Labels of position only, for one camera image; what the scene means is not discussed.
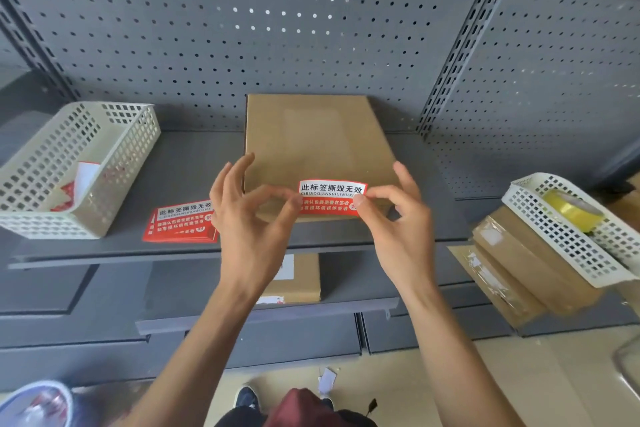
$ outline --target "shoe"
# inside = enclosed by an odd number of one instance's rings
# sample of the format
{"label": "shoe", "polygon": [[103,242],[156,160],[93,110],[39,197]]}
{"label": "shoe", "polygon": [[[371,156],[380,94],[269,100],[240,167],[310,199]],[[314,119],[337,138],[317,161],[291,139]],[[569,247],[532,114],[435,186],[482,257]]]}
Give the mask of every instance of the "shoe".
{"label": "shoe", "polygon": [[335,411],[335,409],[333,408],[333,400],[331,400],[331,397],[329,397],[329,395],[322,395],[322,397],[320,397],[320,402],[325,407],[329,407],[332,411]]}
{"label": "shoe", "polygon": [[236,393],[235,407],[251,407],[254,410],[260,412],[260,400],[258,400],[258,394],[255,392],[249,384],[245,383],[240,387],[238,393]]}

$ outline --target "pants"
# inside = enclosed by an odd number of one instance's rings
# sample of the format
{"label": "pants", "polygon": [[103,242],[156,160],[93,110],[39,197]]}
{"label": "pants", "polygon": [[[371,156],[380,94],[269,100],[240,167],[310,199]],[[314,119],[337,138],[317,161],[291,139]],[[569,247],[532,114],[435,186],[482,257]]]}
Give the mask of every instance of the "pants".
{"label": "pants", "polygon": [[[377,427],[373,420],[351,410],[338,410],[336,414],[354,427]],[[235,407],[218,421],[216,427],[262,427],[266,420],[266,415],[251,407]]]}

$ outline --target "fingernail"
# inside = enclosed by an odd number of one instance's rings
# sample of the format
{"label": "fingernail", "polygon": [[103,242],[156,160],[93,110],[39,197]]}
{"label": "fingernail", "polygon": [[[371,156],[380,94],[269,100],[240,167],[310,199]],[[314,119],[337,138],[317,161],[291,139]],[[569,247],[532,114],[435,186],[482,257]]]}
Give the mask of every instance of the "fingernail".
{"label": "fingernail", "polygon": [[363,201],[364,201],[364,196],[362,196],[360,193],[353,195],[353,204],[356,206],[356,208],[360,206],[360,204],[362,204]]}

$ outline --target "hand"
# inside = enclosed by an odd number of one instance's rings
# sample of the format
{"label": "hand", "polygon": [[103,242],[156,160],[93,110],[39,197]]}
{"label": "hand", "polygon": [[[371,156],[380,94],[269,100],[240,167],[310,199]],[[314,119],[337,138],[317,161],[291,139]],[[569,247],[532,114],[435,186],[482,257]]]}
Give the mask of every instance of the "hand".
{"label": "hand", "polygon": [[[431,210],[422,203],[420,190],[409,171],[394,163],[400,186],[378,186],[367,196],[356,194],[353,203],[373,235],[380,265],[405,297],[435,286],[433,223]],[[396,205],[401,217],[388,220],[369,198],[384,197]]]}
{"label": "hand", "polygon": [[[212,222],[222,240],[220,286],[234,288],[253,302],[280,269],[302,205],[302,196],[286,187],[263,184],[243,195],[244,172],[254,159],[251,153],[235,165],[228,162],[209,193],[214,209]],[[272,197],[286,203],[276,220],[267,223],[255,212]]]}

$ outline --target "forearm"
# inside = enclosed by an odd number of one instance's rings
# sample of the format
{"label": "forearm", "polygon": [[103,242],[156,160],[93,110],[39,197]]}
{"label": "forearm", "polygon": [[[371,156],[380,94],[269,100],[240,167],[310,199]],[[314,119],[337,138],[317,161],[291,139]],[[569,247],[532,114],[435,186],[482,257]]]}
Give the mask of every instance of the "forearm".
{"label": "forearm", "polygon": [[200,427],[255,301],[218,287],[163,372],[134,407],[126,427]]}
{"label": "forearm", "polygon": [[437,286],[403,296],[444,427],[524,427]]}

